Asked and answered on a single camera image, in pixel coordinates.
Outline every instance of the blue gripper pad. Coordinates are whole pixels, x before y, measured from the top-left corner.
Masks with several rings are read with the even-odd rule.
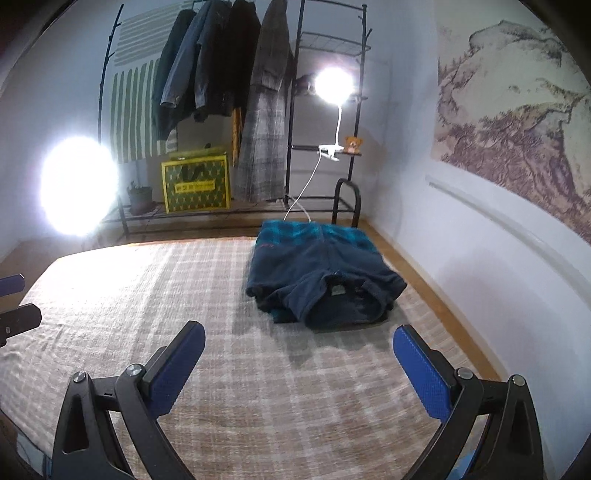
[[[25,278],[22,275],[0,278],[0,297],[19,293],[25,289]]]
[[[187,322],[160,356],[165,358],[165,363],[159,366],[150,382],[146,407],[152,418],[166,415],[173,408],[204,348],[203,325],[198,322]]]
[[[431,418],[445,422],[452,413],[451,392],[427,354],[402,325],[394,332],[394,355]]]

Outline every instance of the black metal pole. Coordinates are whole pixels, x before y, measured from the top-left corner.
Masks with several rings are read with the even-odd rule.
[[[359,62],[359,97],[357,98],[357,113],[355,114],[355,130],[353,133],[354,137],[357,137],[359,133],[359,119],[361,118],[361,103],[363,98],[363,76],[365,74],[365,49],[367,47],[367,14],[368,14],[368,6],[367,4],[362,5],[363,8],[363,16],[361,17],[361,22],[363,24],[363,37],[361,39],[361,61]],[[351,156],[349,160],[349,174],[347,175],[347,180],[351,181],[353,177],[353,165],[355,164],[355,157]]]
[[[291,143],[293,141],[294,133],[294,105],[296,104],[296,81],[297,78],[297,64],[300,58],[300,41],[301,41],[301,29],[304,23],[304,7],[306,0],[301,0],[300,3],[300,19],[297,24],[297,36],[295,38],[295,53],[294,53],[294,65],[291,73],[291,96],[290,96],[290,119],[287,130],[287,163],[285,165],[285,198],[283,203],[285,208],[289,207],[289,195],[290,195],[290,176],[291,176]]]
[[[117,16],[115,17],[115,23],[113,23],[113,29],[111,30],[111,35],[109,35],[109,44],[107,45],[107,51],[105,52],[105,62],[103,63],[103,74],[100,77],[100,85],[99,85],[99,143],[102,142],[102,119],[103,119],[103,90],[105,89],[105,75],[107,73],[107,64],[111,59],[111,44],[113,43],[113,35],[115,35],[115,29],[120,26],[119,17],[121,16],[121,11],[123,10],[123,5],[119,7],[119,12],[117,12]]]
[[[335,200],[333,202],[333,216],[331,223],[336,225],[336,218],[339,214],[339,202],[340,199],[340,188],[343,186],[343,183],[350,187],[354,194],[355,194],[355,209],[353,210],[353,219],[351,220],[351,227],[357,228],[359,226],[359,217],[361,215],[361,192],[359,191],[359,187],[357,184],[350,180],[346,179],[338,179],[335,187]]]
[[[117,12],[117,16],[115,17],[115,22],[113,23],[113,29],[111,29],[111,34],[109,35],[109,43],[107,45],[107,51],[105,52],[105,62],[103,63],[103,73],[100,77],[100,84],[99,84],[99,124],[98,124],[98,133],[99,133],[99,143],[102,143],[103,136],[102,136],[102,122],[103,122],[103,93],[105,90],[105,76],[107,73],[107,65],[109,64],[109,60],[114,55],[111,53],[111,44],[113,43],[113,36],[115,35],[115,30],[118,26],[121,25],[119,23],[119,17],[121,16],[121,12],[123,10],[124,4],[121,4],[119,7],[119,11]],[[125,219],[125,211],[123,210],[123,202],[121,201],[121,197],[117,194],[117,209],[119,210],[119,218],[121,219],[121,226],[123,227],[123,233],[125,234],[125,239],[129,240],[129,227],[127,225],[127,220]]]

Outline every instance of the yellow storage box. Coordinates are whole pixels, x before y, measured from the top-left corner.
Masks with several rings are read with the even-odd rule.
[[[225,153],[163,162],[162,184],[167,213],[230,208]]]

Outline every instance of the landscape painting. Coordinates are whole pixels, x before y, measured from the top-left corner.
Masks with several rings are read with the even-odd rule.
[[[554,33],[514,2],[504,11],[486,0],[436,0],[433,155],[529,200],[591,244],[591,88]]]

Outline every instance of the plaid bedsheet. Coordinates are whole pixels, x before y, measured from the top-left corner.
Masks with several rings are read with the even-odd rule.
[[[118,375],[198,320],[205,351],[159,419],[196,478],[401,478],[439,423],[392,354],[393,331],[409,322],[452,365],[472,368],[466,356],[411,286],[377,326],[319,334],[273,324],[244,293],[253,245],[204,239],[58,260],[24,300],[41,308],[41,326],[0,349],[0,408],[50,454],[73,372]]]

